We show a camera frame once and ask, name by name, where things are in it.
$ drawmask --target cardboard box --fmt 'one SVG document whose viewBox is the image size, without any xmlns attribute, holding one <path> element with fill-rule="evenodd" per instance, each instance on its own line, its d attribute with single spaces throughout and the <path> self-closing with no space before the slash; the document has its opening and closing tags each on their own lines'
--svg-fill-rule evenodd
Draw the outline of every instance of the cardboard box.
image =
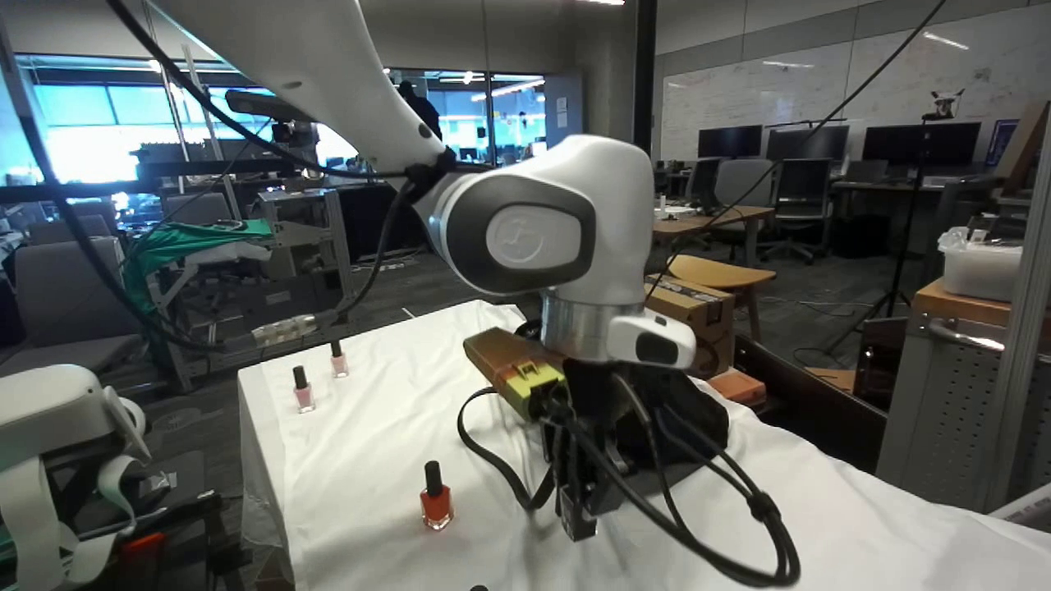
<svg viewBox="0 0 1051 591">
<path fill-rule="evenodd" d="M 731 366 L 731 296 L 717 288 L 684 285 L 677 279 L 661 279 L 647 309 L 688 322 L 695 334 L 695 357 L 689 374 L 712 378 Z"/>
</svg>

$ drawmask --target nail polish bottle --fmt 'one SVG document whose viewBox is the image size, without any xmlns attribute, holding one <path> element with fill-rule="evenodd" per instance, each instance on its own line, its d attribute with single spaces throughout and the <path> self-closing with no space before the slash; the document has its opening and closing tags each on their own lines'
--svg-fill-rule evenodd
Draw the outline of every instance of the nail polish bottle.
<svg viewBox="0 0 1051 591">
<path fill-rule="evenodd" d="M 452 494 L 440 483 L 440 465 L 430 460 L 424 462 L 427 489 L 422 494 L 424 524 L 440 532 L 452 522 Z"/>
<path fill-rule="evenodd" d="M 331 342 L 330 347 L 331 347 L 331 374 L 350 374 L 348 357 L 343 355 L 343 345 Z"/>
<path fill-rule="evenodd" d="M 297 380 L 300 413 L 302 413 L 302 410 L 316 410 L 316 399 L 312 399 L 312 392 L 309 392 L 309 384 L 304 384 L 302 366 L 291 368 L 291 380 Z"/>
</svg>

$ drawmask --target red nail polish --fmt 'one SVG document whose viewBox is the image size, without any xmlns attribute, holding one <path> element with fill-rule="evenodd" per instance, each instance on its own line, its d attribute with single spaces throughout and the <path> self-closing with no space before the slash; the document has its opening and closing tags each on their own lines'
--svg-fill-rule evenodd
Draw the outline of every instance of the red nail polish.
<svg viewBox="0 0 1051 591">
<path fill-rule="evenodd" d="M 427 489 L 422 494 L 424 524 L 440 532 L 452 522 L 452 494 L 440 483 L 440 465 L 424 462 Z"/>
<path fill-rule="evenodd" d="M 343 355 L 343 345 L 331 342 L 330 347 L 331 347 L 331 374 L 350 374 L 348 357 Z"/>
<path fill-rule="evenodd" d="M 291 380 L 297 380 L 300 410 L 316 410 L 316 400 L 312 400 L 312 393 L 309 393 L 302 366 L 291 368 Z"/>
</svg>

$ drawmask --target white tablecloth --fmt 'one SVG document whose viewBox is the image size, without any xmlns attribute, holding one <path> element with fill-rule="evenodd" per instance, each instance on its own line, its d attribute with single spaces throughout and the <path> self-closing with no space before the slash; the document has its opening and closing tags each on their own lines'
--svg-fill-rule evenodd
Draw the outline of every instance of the white tablecloth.
<svg viewBox="0 0 1051 591">
<path fill-rule="evenodd" d="M 551 505 L 524 518 L 498 474 L 458 441 L 462 399 L 485 384 L 462 338 L 519 322 L 516 309 L 466 302 L 348 338 L 348 378 L 331 378 L 330 347 L 244 368 L 246 535 L 285 544 L 300 587 L 739 587 L 631 505 L 604 516 L 595 540 L 567 542 Z M 297 410 L 297 366 L 316 387 L 312 413 Z M 930 505 L 726 407 L 728 454 L 777 500 L 798 542 L 798 587 L 1051 587 L 1047 535 Z M 543 450 L 514 410 L 485 399 L 470 428 L 534 489 Z M 446 532 L 422 524 L 427 460 L 443 462 L 452 489 Z M 764 532 L 723 480 L 704 470 L 673 494 L 699 540 L 773 569 Z"/>
</svg>

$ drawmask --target floor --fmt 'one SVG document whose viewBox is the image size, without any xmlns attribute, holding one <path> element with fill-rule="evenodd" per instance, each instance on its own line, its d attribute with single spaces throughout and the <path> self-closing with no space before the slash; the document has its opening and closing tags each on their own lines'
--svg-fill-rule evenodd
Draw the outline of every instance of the floor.
<svg viewBox="0 0 1051 591">
<path fill-rule="evenodd" d="M 798 366 L 850 366 L 858 342 L 846 338 L 835 355 L 824 345 L 846 332 L 863 309 L 872 309 L 891 283 L 891 261 L 838 261 L 824 257 L 816 267 L 803 261 L 764 264 L 777 273 L 760 291 L 764 345 Z M 417 257 L 404 267 L 382 273 L 369 302 L 350 315 L 355 332 L 369 332 L 407 315 L 424 315 L 462 300 L 476 300 L 458 276 L 434 257 Z M 177 470 L 180 489 L 217 489 L 227 505 L 227 524 L 240 518 L 240 407 L 237 378 L 217 374 L 194 393 L 162 399 L 147 405 L 152 450 L 162 465 Z M 200 586 L 200 569 L 172 570 L 159 587 Z"/>
</svg>

